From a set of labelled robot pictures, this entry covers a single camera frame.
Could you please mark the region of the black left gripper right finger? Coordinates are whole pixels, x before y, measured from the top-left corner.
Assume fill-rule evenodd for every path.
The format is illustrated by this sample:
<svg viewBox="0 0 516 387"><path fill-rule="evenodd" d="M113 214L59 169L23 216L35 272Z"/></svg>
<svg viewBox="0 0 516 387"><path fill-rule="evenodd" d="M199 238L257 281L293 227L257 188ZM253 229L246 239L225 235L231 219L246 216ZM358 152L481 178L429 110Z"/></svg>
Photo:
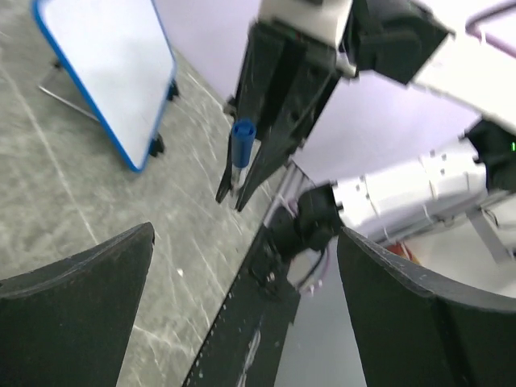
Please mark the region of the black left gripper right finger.
<svg viewBox="0 0 516 387"><path fill-rule="evenodd" d="M369 386L513 386L515 300L403 259L349 228L339 272Z"/></svg>

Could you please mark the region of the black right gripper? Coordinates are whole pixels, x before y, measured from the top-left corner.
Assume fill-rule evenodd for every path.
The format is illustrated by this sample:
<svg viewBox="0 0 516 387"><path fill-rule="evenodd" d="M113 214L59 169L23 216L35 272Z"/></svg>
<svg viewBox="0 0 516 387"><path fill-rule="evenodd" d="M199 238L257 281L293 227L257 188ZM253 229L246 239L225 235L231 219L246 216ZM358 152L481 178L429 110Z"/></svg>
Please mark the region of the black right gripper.
<svg viewBox="0 0 516 387"><path fill-rule="evenodd" d="M450 33L416 1L263 1L258 18L235 95L224 106L233 124L250 119L256 127L238 212L310 135L340 79L336 51L346 55L353 76L372 70L406 85ZM311 44L298 52L286 26L336 51ZM230 194L231 129L218 203Z"/></svg>

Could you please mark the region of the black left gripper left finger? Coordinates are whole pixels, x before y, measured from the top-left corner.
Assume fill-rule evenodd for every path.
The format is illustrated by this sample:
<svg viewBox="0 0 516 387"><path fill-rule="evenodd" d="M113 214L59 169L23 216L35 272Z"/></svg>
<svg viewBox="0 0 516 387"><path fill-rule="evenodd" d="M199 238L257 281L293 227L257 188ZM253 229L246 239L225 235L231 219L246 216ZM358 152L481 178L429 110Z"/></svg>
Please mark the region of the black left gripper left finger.
<svg viewBox="0 0 516 387"><path fill-rule="evenodd" d="M154 248L142 223L1 282L3 386L116 385Z"/></svg>

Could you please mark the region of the blue marker cap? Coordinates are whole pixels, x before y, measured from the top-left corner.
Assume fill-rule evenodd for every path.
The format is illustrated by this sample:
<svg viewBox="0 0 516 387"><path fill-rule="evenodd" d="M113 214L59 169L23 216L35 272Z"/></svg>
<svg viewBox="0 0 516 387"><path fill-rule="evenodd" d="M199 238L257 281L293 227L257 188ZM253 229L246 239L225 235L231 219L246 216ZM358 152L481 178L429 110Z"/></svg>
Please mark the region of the blue marker cap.
<svg viewBox="0 0 516 387"><path fill-rule="evenodd" d="M244 169L249 165L256 127L250 119L241 119L231 129L231 163Z"/></svg>

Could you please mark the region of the white blue whiteboard marker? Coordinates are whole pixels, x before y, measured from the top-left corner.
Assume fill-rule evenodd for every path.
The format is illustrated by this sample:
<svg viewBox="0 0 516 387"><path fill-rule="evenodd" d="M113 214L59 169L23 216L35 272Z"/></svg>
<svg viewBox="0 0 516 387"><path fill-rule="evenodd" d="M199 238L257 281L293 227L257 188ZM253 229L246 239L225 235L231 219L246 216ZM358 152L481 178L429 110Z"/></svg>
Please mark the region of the white blue whiteboard marker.
<svg viewBox="0 0 516 387"><path fill-rule="evenodd" d="M230 179L230 195L232 198L237 198L243 183L247 176L248 167L231 165L231 179Z"/></svg>

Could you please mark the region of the blue framed whiteboard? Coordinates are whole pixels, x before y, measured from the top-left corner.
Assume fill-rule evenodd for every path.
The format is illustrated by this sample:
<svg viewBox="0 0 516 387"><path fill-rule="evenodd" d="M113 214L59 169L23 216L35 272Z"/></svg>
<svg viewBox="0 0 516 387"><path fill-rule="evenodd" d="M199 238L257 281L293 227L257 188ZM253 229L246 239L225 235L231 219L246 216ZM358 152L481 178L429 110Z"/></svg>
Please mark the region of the blue framed whiteboard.
<svg viewBox="0 0 516 387"><path fill-rule="evenodd" d="M99 122L134 172L164 151L158 128L177 63L152 0L34 1L56 60L39 88Z"/></svg>

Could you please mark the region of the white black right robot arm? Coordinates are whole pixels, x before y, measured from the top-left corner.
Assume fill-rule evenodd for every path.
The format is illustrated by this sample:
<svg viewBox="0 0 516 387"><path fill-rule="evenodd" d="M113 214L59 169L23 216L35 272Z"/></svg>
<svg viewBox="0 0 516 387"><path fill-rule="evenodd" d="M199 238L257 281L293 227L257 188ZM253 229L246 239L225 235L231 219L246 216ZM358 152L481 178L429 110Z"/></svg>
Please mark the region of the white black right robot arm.
<svg viewBox="0 0 516 387"><path fill-rule="evenodd" d="M481 30L514 10L506 1L460 27L416 1L263 1L250 26L233 126L216 200L242 210L304 144L339 81L372 71L472 107L458 139L400 164L308 189L282 207L260 239L270 260L324 251L342 227L380 245L426 233L515 192L515 50Z"/></svg>

